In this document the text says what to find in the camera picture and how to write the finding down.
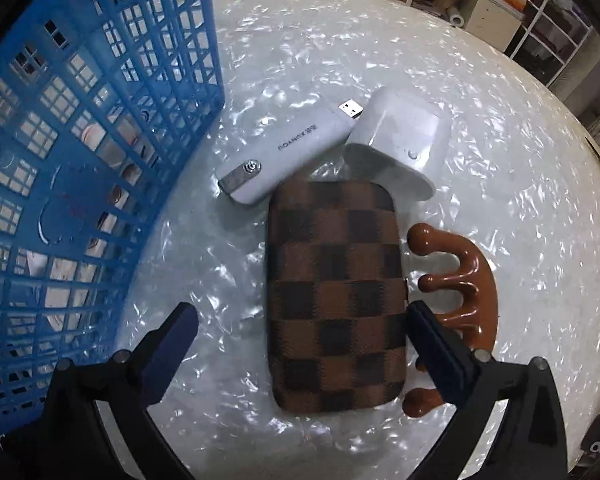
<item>shelf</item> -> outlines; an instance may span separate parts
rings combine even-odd
[[[531,6],[533,8],[535,8],[536,10],[538,9],[538,7],[536,6],[536,4],[534,4],[531,0],[526,0],[526,2],[528,4],[531,4]],[[576,18],[576,20],[578,20],[580,22],[580,25],[582,25],[584,27],[585,32],[588,32],[589,30],[591,30],[592,27],[590,25],[587,25],[584,22],[584,20],[578,15],[578,13],[575,12],[573,9],[567,10],[567,9],[563,9],[563,8],[561,8],[559,6],[558,6],[558,8],[561,9],[561,10],[563,10],[564,12],[568,12],[568,13],[572,14]],[[551,18],[549,18],[546,14],[543,13],[542,15],[545,16],[546,18],[548,18],[552,23],[554,22],[554,20],[552,20]]]
[[[540,9],[538,9],[538,7],[536,6],[536,4],[535,4],[535,3],[533,3],[531,0],[527,0],[526,2],[527,2],[528,4],[531,4],[531,6],[532,6],[532,7],[533,7],[533,8],[534,8],[534,9],[535,9],[537,12],[539,12],[539,11],[540,11]],[[551,18],[550,18],[550,17],[549,17],[547,14],[545,14],[544,12],[541,12],[541,13],[540,13],[540,15],[541,15],[543,18],[545,18],[545,19],[549,20],[549,22],[550,22],[550,23],[551,23],[551,24],[552,24],[552,25],[553,25],[555,28],[557,28],[557,29],[558,29],[558,30],[559,30],[561,33],[563,33],[563,34],[564,34],[564,35],[567,37],[567,39],[568,39],[569,41],[571,41],[571,43],[573,43],[573,45],[574,45],[574,46],[578,46],[578,44],[577,44],[575,41],[573,41],[573,38],[572,38],[572,37],[571,37],[571,36],[570,36],[570,35],[569,35],[569,34],[568,34],[566,31],[562,30],[562,29],[561,29],[561,28],[558,26],[558,24],[557,24],[557,23],[555,23],[555,22],[554,22],[554,20],[552,20],[552,19],[551,19]]]
[[[414,9],[421,10],[422,12],[426,12],[429,16],[438,18],[439,20],[442,20],[443,22],[449,23],[449,25],[451,25],[449,20],[446,18],[445,13],[439,12],[431,6],[423,5],[420,2],[414,2],[413,4],[411,4],[411,7],[413,7]]]
[[[547,49],[549,51],[549,53],[551,53],[551,55],[554,56],[555,59],[557,59],[558,62],[560,62],[560,64],[562,66],[566,65],[566,63],[562,60],[562,58],[560,56],[558,56],[558,53],[554,52],[554,50],[552,48],[550,48],[544,41],[542,41],[540,38],[538,38],[533,32],[527,30],[527,28],[524,25],[520,25],[520,27],[522,27],[522,30],[524,30],[530,37],[532,37],[534,40],[536,40],[538,43],[540,43],[545,49]]]

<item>checkered pattern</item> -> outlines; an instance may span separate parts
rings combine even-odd
[[[391,196],[368,182],[287,182],[267,229],[276,402],[318,413],[395,399],[406,374],[407,289]]]

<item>table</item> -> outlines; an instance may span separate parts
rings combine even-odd
[[[570,112],[522,67],[462,30],[387,0],[214,0],[227,92],[221,124],[200,144],[136,272],[118,345],[133,347],[179,301],[200,333],[163,402],[150,409],[200,479],[404,479],[454,408],[409,419],[395,401],[373,410],[293,417],[270,394],[266,364],[266,203],[239,208],[214,168],[314,102],[365,103],[401,84],[449,110],[452,140],[435,197],[394,196],[400,234],[417,221],[465,235],[493,269],[500,298],[494,355],[547,358],[571,465],[600,409],[600,167]],[[307,170],[347,175],[336,150]],[[411,299],[424,272],[453,259],[404,247]],[[451,292],[427,296],[436,310]],[[413,366],[408,388],[427,384]],[[495,435],[492,414],[470,460]]]

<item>shelving unit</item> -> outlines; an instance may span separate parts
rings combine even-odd
[[[554,13],[555,19],[552,18],[547,10],[551,9]],[[559,25],[556,20],[560,21],[560,15],[564,18],[564,21],[569,23],[574,21],[575,25],[571,25],[570,30]],[[566,38],[565,44],[557,48],[542,32],[540,32],[539,25],[546,30],[547,27],[551,27],[552,30],[558,30],[559,35]],[[591,34],[593,27],[587,23],[576,11],[573,9],[567,10],[554,4],[552,0],[542,0],[539,2],[536,0],[527,0],[527,8],[525,9],[525,19],[520,25],[520,31],[522,34],[518,34],[520,38],[513,51],[509,54],[511,59],[516,58],[519,54],[522,54],[521,50],[526,54],[526,63],[524,59],[516,60],[520,65],[524,66],[529,72],[533,73],[538,79],[544,78],[546,86],[550,86],[556,78],[562,73],[564,67],[573,59],[573,56],[577,54],[582,45],[587,41],[587,38]],[[525,43],[528,45],[528,38],[532,38],[541,48],[548,51],[549,54],[557,61],[556,68],[549,66],[551,70],[549,76],[542,73],[542,70],[530,61],[533,58],[541,59],[541,56],[534,56],[527,48],[524,47]]]

